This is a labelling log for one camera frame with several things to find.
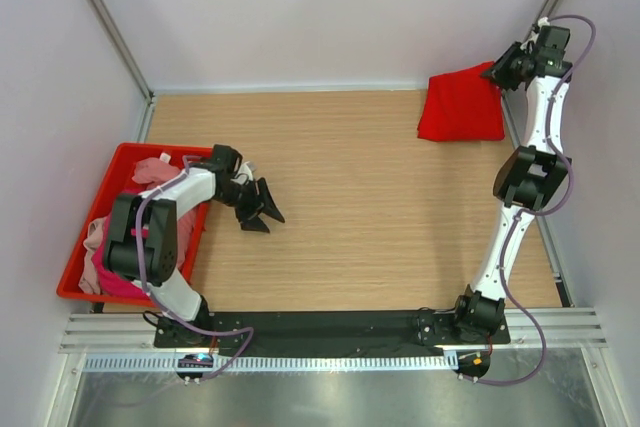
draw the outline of metal floor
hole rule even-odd
[[[516,378],[537,349],[495,351],[488,377]],[[543,371],[500,388],[446,371],[228,375],[181,385],[136,408],[173,373],[84,373],[70,426],[92,427],[402,427],[604,426],[580,349],[549,351]]]

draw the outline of pink towel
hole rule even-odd
[[[87,238],[82,245],[87,249],[84,254],[84,269],[82,270],[82,277],[78,282],[78,287],[85,294],[100,294],[100,282],[98,281],[98,272],[96,266],[93,263],[93,254],[100,248],[102,244],[102,234],[104,232],[104,221],[106,217],[93,220],[89,224],[87,229]]]
[[[141,160],[136,164],[135,173],[133,175],[134,182],[145,186],[147,189],[152,189],[161,185],[168,180],[173,179],[180,173],[180,169],[158,158],[149,158]],[[127,192],[140,193],[142,190],[128,190]],[[190,210],[178,219],[178,255],[176,260],[176,267],[182,268],[184,263],[187,247],[189,246],[189,240],[191,239],[191,233],[196,222],[196,208]],[[110,216],[105,219],[104,232],[109,230]],[[146,299],[146,295],[141,289],[133,285],[131,282],[120,278],[118,275],[107,271],[102,266],[102,255],[104,252],[105,241],[103,239],[100,247],[93,254],[91,260],[96,267],[98,273],[98,280],[102,291],[106,294],[116,297],[128,297],[135,299]]]

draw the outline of wooden table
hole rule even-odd
[[[258,166],[286,217],[271,234],[240,230],[213,205],[193,286],[212,310],[451,307],[493,231],[502,142],[416,137],[423,91],[160,97],[149,142],[228,144]],[[512,290],[560,306],[537,225]],[[106,310],[135,310],[109,306]]]

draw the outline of red towel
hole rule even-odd
[[[500,89],[480,77],[492,64],[431,77],[418,137],[439,142],[504,139]]]

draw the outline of red basket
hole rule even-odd
[[[73,248],[67,267],[64,269],[60,283],[58,284],[57,293],[60,297],[67,299],[86,300],[89,302],[112,302],[119,304],[134,304],[153,307],[150,300],[131,299],[127,297],[116,297],[112,295],[85,294],[78,282],[84,270],[84,255],[86,249],[82,245],[87,236],[87,229],[92,220],[99,217],[106,217],[111,212],[113,202],[117,195],[125,189],[139,187],[131,178],[135,165],[138,161],[149,157],[159,157],[163,152],[171,156],[171,165],[183,167],[182,156],[184,155],[200,155],[209,157],[211,149],[202,147],[185,147],[176,145],[154,145],[154,144],[120,144],[113,154],[107,173],[102,179],[98,194],[93,200],[89,214],[84,221],[82,230],[78,235],[78,240]],[[203,202],[198,206],[196,215],[196,223],[191,234],[189,246],[185,254],[184,264],[182,266],[182,276],[187,282],[191,279],[193,272],[193,264],[196,259],[200,236],[204,230],[204,222],[209,211],[209,203]]]

